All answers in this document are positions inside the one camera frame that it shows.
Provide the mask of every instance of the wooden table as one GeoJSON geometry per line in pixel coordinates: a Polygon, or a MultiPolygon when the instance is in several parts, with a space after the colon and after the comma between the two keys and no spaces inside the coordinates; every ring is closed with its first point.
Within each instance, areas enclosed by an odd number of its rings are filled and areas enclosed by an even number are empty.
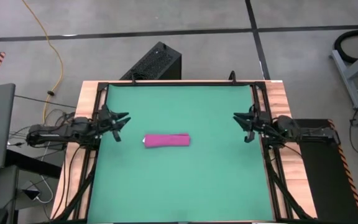
{"type": "MultiPolygon", "coordinates": [[[[260,80],[241,80],[245,82],[252,82],[260,80]]],[[[99,82],[109,82],[109,83],[123,83],[131,81],[84,81],[81,88],[80,97],[78,99],[78,104],[76,108],[76,115],[75,116],[86,116],[92,117],[93,108],[96,100],[96,92],[98,88],[99,82]]],[[[145,81],[138,81],[138,82],[231,82],[230,80],[145,80],[145,81]]],[[[287,101],[287,96],[285,94],[284,84],[282,81],[262,81],[266,83],[267,93],[268,93],[268,100],[270,104],[270,110],[272,112],[273,117],[277,117],[280,115],[287,115],[291,116],[290,108],[287,101]]],[[[103,100],[100,101],[99,107],[104,103],[103,100]]],[[[296,149],[300,153],[300,149],[297,144],[288,143],[288,146],[296,149]]],[[[69,174],[69,163],[73,158],[74,152],[78,148],[77,143],[69,143],[67,147],[67,153],[65,158],[65,169],[62,169],[62,174],[60,175],[59,185],[57,187],[57,192],[55,194],[55,201],[53,203],[52,214],[53,215],[56,210],[57,214],[56,217],[61,214],[61,212],[65,208],[66,198],[67,203],[70,203],[71,199],[78,191],[81,171],[84,163],[85,158],[85,150],[80,149],[73,159],[71,165],[71,174],[70,174],[70,188],[68,189],[67,195],[67,183],[68,183],[68,174],[69,174]],[[66,185],[63,188],[63,172],[66,172],[66,185]],[[60,199],[63,196],[62,205],[58,208],[60,199]]],[[[303,165],[302,158],[294,153],[292,150],[288,148],[282,148],[280,150],[280,155],[283,164],[283,170],[285,174],[285,180],[287,183],[287,188],[290,193],[293,195],[295,200],[300,204],[300,206],[305,210],[305,212],[312,217],[317,217],[316,209],[314,208],[313,199],[310,192],[310,187],[308,183],[308,178],[306,176],[305,167],[303,165]]],[[[89,163],[88,163],[88,172],[90,171],[93,165],[93,157],[94,152],[90,156],[89,163]]],[[[276,187],[277,195],[278,195],[278,203],[280,207],[280,213],[283,218],[286,217],[286,210],[283,201],[283,195],[281,194],[280,190],[276,187]]],[[[80,214],[79,218],[85,218],[86,209],[88,207],[88,197],[89,197],[89,188],[84,193],[81,205],[80,205],[80,214]]]]}

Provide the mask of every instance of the metal stand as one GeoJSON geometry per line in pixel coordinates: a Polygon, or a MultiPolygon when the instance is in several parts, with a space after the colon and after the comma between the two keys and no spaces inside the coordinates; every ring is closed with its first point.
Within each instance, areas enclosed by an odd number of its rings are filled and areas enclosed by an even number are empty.
{"type": "Polygon", "coordinates": [[[16,165],[19,169],[34,172],[40,175],[46,175],[56,179],[60,178],[62,168],[39,161],[18,152],[6,149],[5,167],[16,165]]]}
{"type": "Polygon", "coordinates": [[[354,79],[358,76],[358,60],[350,67],[346,67],[337,50],[333,50],[332,57],[339,70],[339,73],[341,74],[342,80],[345,83],[347,91],[349,92],[349,96],[353,102],[353,108],[358,109],[358,92],[356,85],[354,84],[354,79]]]}

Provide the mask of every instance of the gray metal frame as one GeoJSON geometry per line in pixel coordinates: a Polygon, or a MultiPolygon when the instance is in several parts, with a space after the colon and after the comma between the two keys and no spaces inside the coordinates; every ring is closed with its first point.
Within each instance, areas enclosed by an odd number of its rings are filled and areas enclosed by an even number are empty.
{"type": "Polygon", "coordinates": [[[358,76],[358,60],[350,67],[347,67],[339,55],[337,50],[333,50],[331,56],[341,74],[342,80],[345,83],[349,96],[353,102],[353,108],[358,109],[358,92],[354,80],[358,76]]]}

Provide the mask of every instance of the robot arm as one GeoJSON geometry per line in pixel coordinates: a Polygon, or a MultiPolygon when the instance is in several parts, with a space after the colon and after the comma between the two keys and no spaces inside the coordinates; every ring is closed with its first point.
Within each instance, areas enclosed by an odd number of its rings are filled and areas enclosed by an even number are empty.
{"type": "Polygon", "coordinates": [[[96,120],[77,117],[59,126],[44,126],[36,124],[30,127],[26,142],[30,146],[37,146],[45,142],[77,142],[87,146],[111,131],[116,141],[121,141],[119,131],[131,118],[124,118],[129,113],[114,113],[107,105],[98,111],[96,120]]]}
{"type": "Polygon", "coordinates": [[[267,137],[272,146],[282,147],[286,142],[335,142],[340,144],[337,132],[333,128],[301,128],[296,121],[288,116],[279,116],[269,121],[265,112],[257,115],[250,108],[248,113],[234,113],[234,120],[243,131],[247,131],[245,142],[251,142],[255,138],[254,131],[267,137]]]}

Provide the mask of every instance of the black platform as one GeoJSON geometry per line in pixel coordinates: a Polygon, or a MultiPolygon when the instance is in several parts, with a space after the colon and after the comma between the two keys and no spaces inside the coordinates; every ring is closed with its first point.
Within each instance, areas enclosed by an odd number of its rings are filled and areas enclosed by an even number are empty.
{"type": "MultiPolygon", "coordinates": [[[[326,119],[296,119],[301,128],[330,127],[326,119]]],[[[300,143],[318,219],[358,224],[358,194],[340,146],[300,143]]]]}

